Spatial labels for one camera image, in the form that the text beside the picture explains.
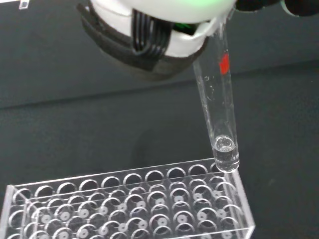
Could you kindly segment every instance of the red mark on test tube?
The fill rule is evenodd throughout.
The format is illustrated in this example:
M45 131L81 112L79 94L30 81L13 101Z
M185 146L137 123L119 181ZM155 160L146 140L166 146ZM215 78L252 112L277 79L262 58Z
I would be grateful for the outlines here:
M219 62L220 72L225 75L229 71L229 54L225 53Z

